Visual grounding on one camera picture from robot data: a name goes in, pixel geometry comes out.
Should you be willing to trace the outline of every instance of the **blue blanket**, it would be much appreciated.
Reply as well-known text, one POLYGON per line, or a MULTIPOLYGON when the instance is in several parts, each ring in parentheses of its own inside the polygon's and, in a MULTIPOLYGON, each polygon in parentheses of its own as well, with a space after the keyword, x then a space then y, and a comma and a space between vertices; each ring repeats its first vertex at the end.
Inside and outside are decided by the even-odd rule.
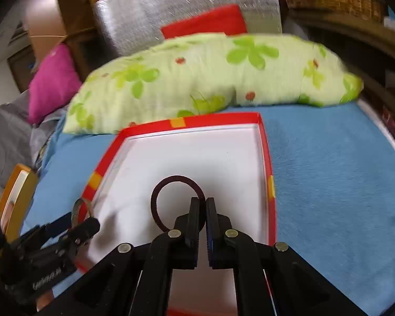
MULTIPOLYGON (((395 151, 355 103, 269 106, 261 113, 289 243, 368 315, 395 302, 395 151)), ((62 134, 61 120, 24 230, 71 210, 113 135, 62 134)), ((59 293, 79 275, 55 289, 59 293)))

